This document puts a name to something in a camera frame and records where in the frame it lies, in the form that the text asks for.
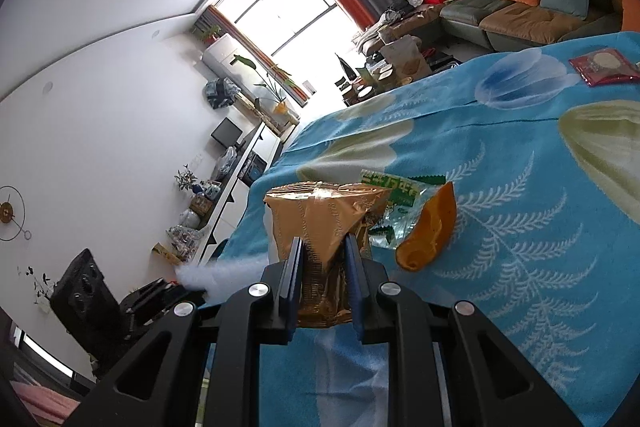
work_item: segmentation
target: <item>window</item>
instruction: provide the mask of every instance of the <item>window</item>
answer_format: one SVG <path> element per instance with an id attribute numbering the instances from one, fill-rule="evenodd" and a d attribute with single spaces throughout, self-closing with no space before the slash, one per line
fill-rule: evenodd
<path id="1" fill-rule="evenodd" d="M 39 356 L 41 356 L 44 360 L 49 362 L 53 367 L 55 367 L 61 373 L 64 373 L 69 378 L 73 378 L 74 372 L 71 369 L 66 367 L 66 365 L 64 365 L 62 362 L 60 362 L 60 360 L 55 359 L 54 357 L 52 357 L 49 353 L 47 353 L 47 351 L 45 351 L 38 344 L 36 344 L 31 339 L 31 337 L 28 337 L 27 335 L 25 335 L 23 337 L 23 341 L 24 341 L 25 344 L 27 344 L 27 346 L 31 347 L 31 349 L 33 349 Z"/>
<path id="2" fill-rule="evenodd" d="M 299 85 L 337 91 L 344 72 L 336 54 L 352 68 L 364 65 L 351 42 L 358 27 L 335 0 L 221 0 L 216 7 Z"/>

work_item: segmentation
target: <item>white cabinet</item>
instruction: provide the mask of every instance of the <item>white cabinet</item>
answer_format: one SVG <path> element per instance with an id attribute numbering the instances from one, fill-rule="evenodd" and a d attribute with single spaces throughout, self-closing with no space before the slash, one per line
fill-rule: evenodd
<path id="1" fill-rule="evenodd" d="M 213 229 L 213 238 L 216 240 L 215 246 L 222 243 L 225 239 L 229 239 L 231 234 L 234 233 L 236 227 L 220 218 Z"/>
<path id="2" fill-rule="evenodd" d="M 225 239 L 228 239 L 240 223 L 244 211 L 246 210 L 249 198 L 249 187 L 243 181 L 238 179 L 244 162 L 249 158 L 250 152 L 253 151 L 267 163 L 267 168 L 271 166 L 273 157 L 275 156 L 280 140 L 276 137 L 265 124 L 261 123 L 256 135 L 252 138 L 248 147 L 242 153 L 240 161 L 234 168 L 230 176 L 228 184 L 223 187 L 220 198 L 211 214 L 209 223 L 204 230 L 204 237 L 200 243 L 198 251 L 194 256 L 192 263 L 207 263 L 213 255 L 216 246 Z M 213 228 L 212 235 L 215 239 L 215 245 L 208 245 L 209 232 Z"/>
<path id="3" fill-rule="evenodd" d="M 244 215 L 248 198 L 249 187 L 238 180 L 231 190 L 231 198 L 227 198 L 225 208 L 222 209 L 220 214 L 220 219 L 224 219 L 228 224 L 237 227 Z"/>
<path id="4" fill-rule="evenodd" d="M 266 161 L 269 167 L 279 143 L 280 140 L 278 137 L 275 136 L 268 127 L 265 127 L 254 145 L 254 152 Z"/>

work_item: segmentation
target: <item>monitor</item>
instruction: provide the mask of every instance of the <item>monitor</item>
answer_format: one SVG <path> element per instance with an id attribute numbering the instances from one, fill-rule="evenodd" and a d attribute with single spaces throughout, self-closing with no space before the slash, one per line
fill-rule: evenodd
<path id="1" fill-rule="evenodd" d="M 235 147 L 238 142 L 238 138 L 242 136 L 242 131 L 228 118 L 225 118 L 220 125 L 216 127 L 216 130 L 211 133 L 211 137 L 216 140 L 225 149 L 228 147 Z"/>

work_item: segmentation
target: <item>box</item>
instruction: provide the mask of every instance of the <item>box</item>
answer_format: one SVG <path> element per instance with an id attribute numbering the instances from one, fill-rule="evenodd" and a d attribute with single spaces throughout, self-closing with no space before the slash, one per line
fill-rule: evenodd
<path id="1" fill-rule="evenodd" d="M 174 252 L 172 252 L 168 248 L 165 248 L 160 243 L 156 243 L 156 245 L 151 249 L 151 252 L 166 259 L 174 266 L 179 266 L 180 264 L 182 264 L 182 261 L 180 261 L 180 258 Z"/>
<path id="2" fill-rule="evenodd" d="M 204 196 L 197 195 L 196 197 L 193 198 L 193 200 L 191 200 L 191 204 L 189 205 L 189 208 L 193 210 L 193 212 L 198 214 L 200 217 L 204 217 L 211 210 L 212 206 L 213 206 L 213 201 L 208 200 Z"/>

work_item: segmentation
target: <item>floral blanket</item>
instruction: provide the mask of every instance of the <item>floral blanket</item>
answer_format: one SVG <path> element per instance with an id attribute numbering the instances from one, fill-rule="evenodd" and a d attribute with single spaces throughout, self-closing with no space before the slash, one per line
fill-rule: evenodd
<path id="1" fill-rule="evenodd" d="M 374 256 L 426 300 L 474 301 L 600 427 L 640 371 L 640 89 L 590 88 L 568 63 L 607 47 L 640 60 L 635 33 L 487 55 L 314 122 L 254 184 L 223 256 L 267 255 L 271 187 L 446 174 L 446 251 L 418 273 Z M 298 330 L 261 365 L 261 425 L 386 426 L 385 347 L 351 325 Z"/>

